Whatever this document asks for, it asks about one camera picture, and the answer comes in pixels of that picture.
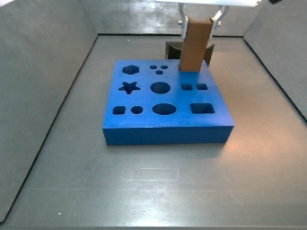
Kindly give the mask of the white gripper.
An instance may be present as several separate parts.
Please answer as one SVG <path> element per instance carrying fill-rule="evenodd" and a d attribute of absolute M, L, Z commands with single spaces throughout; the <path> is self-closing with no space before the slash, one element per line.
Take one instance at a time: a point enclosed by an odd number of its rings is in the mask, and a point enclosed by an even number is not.
<path fill-rule="evenodd" d="M 229 8 L 228 6 L 246 6 L 256 7 L 261 0 L 154 0 L 156 2 L 162 3 L 177 3 L 178 4 L 178 13 L 181 19 L 177 21 L 177 24 L 181 26 L 181 38 L 185 39 L 186 27 L 188 27 L 188 17 L 184 14 L 182 4 L 212 4 L 221 5 L 214 16 L 210 18 L 213 22 L 212 28 L 216 29 L 220 26 L 221 19 L 226 14 Z"/>

